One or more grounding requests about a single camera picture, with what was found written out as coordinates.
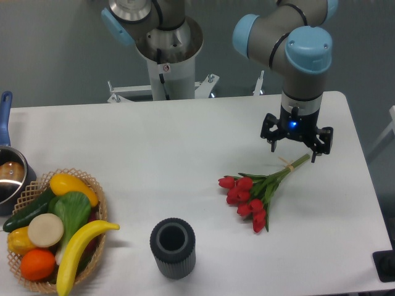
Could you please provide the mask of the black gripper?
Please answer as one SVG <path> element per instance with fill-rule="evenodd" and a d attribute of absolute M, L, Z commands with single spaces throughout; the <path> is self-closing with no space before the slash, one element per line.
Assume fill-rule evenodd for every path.
<path fill-rule="evenodd" d="M 293 115 L 283 107 L 280 109 L 280 119 L 273 114 L 266 114 L 262 123 L 260 137 L 270 144 L 271 152 L 277 147 L 277 142 L 287 138 L 294 141 L 313 143 L 311 162 L 322 154 L 331 152 L 333 143 L 333 128 L 317 128 L 319 110 L 309 115 Z"/>

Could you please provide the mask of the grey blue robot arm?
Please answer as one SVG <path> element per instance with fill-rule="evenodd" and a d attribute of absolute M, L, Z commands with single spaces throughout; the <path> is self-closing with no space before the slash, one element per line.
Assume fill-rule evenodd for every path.
<path fill-rule="evenodd" d="M 265 116 L 260 135 L 271 146 L 287 138 L 313 156 L 329 154 L 333 129 L 317 126 L 332 38 L 322 28 L 337 1 L 277 1 L 267 17 L 248 14 L 235 26 L 234 49 L 283 77 L 280 116 Z M 195 58 L 201 27 L 185 13 L 184 1 L 109 1 L 101 18 L 121 44 L 133 45 L 147 62 L 153 99 L 194 99 Z"/>

